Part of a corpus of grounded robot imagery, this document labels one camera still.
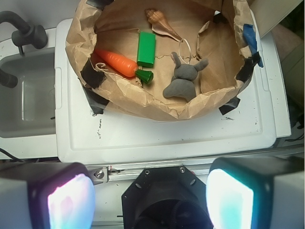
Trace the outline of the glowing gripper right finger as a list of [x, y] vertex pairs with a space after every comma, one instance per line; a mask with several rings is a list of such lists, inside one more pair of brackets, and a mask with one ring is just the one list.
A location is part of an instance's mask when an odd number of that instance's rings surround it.
[[206, 203], [216, 229], [303, 229], [305, 160], [219, 157], [210, 167]]

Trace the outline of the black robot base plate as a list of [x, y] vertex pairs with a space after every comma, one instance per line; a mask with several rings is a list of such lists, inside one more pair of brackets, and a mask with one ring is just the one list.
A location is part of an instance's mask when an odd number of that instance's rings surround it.
[[144, 169], [122, 194], [126, 229], [212, 229], [206, 185], [185, 167]]

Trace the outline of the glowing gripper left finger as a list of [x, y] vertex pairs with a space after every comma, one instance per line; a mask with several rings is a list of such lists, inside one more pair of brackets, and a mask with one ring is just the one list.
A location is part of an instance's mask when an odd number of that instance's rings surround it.
[[81, 163], [3, 163], [2, 229], [89, 229], [95, 189]]

